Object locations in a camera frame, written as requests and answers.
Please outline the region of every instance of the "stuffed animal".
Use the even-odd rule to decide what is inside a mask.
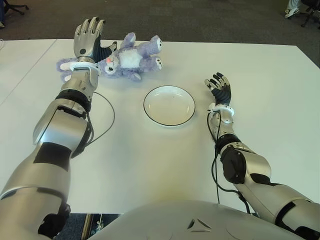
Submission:
[[[109,57],[115,50],[117,50],[117,42],[114,41],[112,43],[112,45],[110,46],[107,46],[107,47],[104,47],[104,54],[105,54],[105,57]],[[56,69],[59,71],[59,72],[62,72],[61,74],[61,80],[63,82],[67,82],[70,80],[71,78],[71,74],[72,74],[72,71],[70,69],[70,65],[74,62],[76,62],[77,59],[75,57],[73,58],[63,58],[61,60],[59,60],[57,63],[56,63]]]
[[[133,81],[141,81],[140,73],[162,69],[161,59],[154,55],[162,49],[161,39],[156,35],[150,41],[137,46],[134,46],[135,41],[134,32],[127,34],[120,48],[99,64],[107,77],[127,77]]]

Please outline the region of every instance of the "plate rim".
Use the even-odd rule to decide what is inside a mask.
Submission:
[[[179,124],[168,125],[168,124],[160,123],[160,122],[154,120],[152,117],[149,116],[149,114],[147,113],[146,108],[145,108],[146,98],[147,98],[147,96],[148,96],[153,90],[156,90],[156,89],[162,88],[162,87],[175,87],[175,88],[178,88],[178,89],[182,89],[182,90],[185,91],[187,94],[189,94],[189,96],[192,98],[192,101],[193,101],[193,103],[194,103],[193,113],[192,113],[192,115],[191,115],[186,121],[184,121],[184,122],[182,122],[182,123],[179,123]],[[162,85],[162,86],[157,86],[157,87],[151,89],[151,90],[145,95],[145,97],[144,97],[144,99],[143,99],[143,110],[144,110],[145,114],[148,116],[148,118],[150,118],[150,119],[151,119],[152,121],[154,121],[155,123],[160,124],[160,125],[162,125],[162,126],[175,127],[175,126],[179,126],[179,125],[185,124],[186,122],[188,122],[188,121],[194,116],[194,114],[195,114],[195,112],[196,112],[196,102],[195,102],[194,97],[193,97],[187,90],[183,89],[182,87],[174,86],[174,85]]]

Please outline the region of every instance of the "purple plush toy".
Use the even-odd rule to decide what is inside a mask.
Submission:
[[[99,63],[100,69],[107,77],[127,77],[133,81],[141,81],[139,73],[159,71],[162,61],[158,56],[162,41],[156,35],[150,41],[135,45],[134,32],[125,36],[118,50],[115,50],[105,61]]]

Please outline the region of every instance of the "office chair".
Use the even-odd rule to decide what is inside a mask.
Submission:
[[[309,22],[310,18],[313,16],[313,14],[315,13],[315,11],[320,11],[320,0],[301,0],[301,2],[304,5],[308,6],[308,9],[306,10],[307,12],[310,12],[310,10],[312,10],[310,13],[307,13],[307,17],[306,20],[303,24],[301,24],[301,27],[305,27],[306,24]]]
[[[5,3],[4,13],[8,12],[8,10],[11,9],[15,12],[20,13],[21,15],[24,15],[25,13],[23,11],[18,10],[17,8],[25,8],[26,10],[29,10],[29,7],[27,5],[12,5],[9,4],[7,0],[3,0],[3,2]]]

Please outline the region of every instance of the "wire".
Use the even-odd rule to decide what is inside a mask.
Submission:
[[[101,138],[104,134],[106,134],[106,133],[112,128],[112,126],[113,126],[114,123],[115,123],[115,119],[116,119],[115,109],[114,109],[114,106],[111,104],[111,102],[110,102],[105,96],[103,96],[102,94],[100,94],[99,92],[94,91],[93,93],[101,96],[102,98],[104,98],[104,100],[106,100],[106,101],[110,104],[110,106],[111,106],[111,108],[112,108],[112,112],[113,112],[113,119],[112,119],[112,123],[111,123],[111,125],[108,127],[108,129],[105,130],[100,136],[98,136],[98,137],[96,137],[96,138],[94,139],[94,136],[95,136],[94,127],[93,127],[93,125],[92,125],[89,112],[87,112],[88,123],[89,123],[89,127],[91,128],[91,137],[90,137],[90,140],[89,140],[89,141],[87,142],[87,144],[85,145],[86,147],[89,146],[90,144],[94,143],[95,141],[97,141],[97,140],[98,140],[99,138]]]
[[[220,132],[220,126],[221,126],[221,113],[219,111],[214,111],[214,113],[219,113],[219,116],[220,116],[220,121],[219,121],[218,131],[217,131],[217,134],[216,134],[216,139],[215,139],[215,136],[212,133],[210,125],[209,125],[210,112],[206,116],[206,124],[207,124],[209,132],[210,132],[210,134],[211,134],[211,136],[213,138],[213,141],[215,143],[217,143],[217,140],[218,140],[218,137],[219,137],[219,132]],[[213,162],[212,162],[212,165],[211,165],[211,175],[212,175],[213,181],[214,181],[214,183],[216,185],[216,195],[217,195],[218,204],[220,204],[219,189],[221,189],[222,191],[227,192],[227,193],[235,193],[235,194],[238,195],[239,199],[244,203],[246,212],[248,214],[251,214],[248,202],[245,199],[245,197],[242,195],[241,192],[233,190],[233,189],[225,189],[225,188],[223,188],[222,186],[219,185],[219,183],[218,183],[218,173],[217,173],[217,158],[218,158],[218,155],[219,155],[219,152],[217,150],[217,147],[215,147],[214,159],[213,159]]]
[[[86,145],[88,146],[88,145],[89,145],[88,143],[91,143],[92,140],[94,139],[95,131],[94,131],[94,127],[92,126],[92,122],[91,122],[91,118],[90,118],[89,112],[86,113],[86,116],[87,116],[87,118],[88,118],[88,123],[89,123],[89,127],[90,127],[90,130],[91,130],[90,140],[86,143]]]

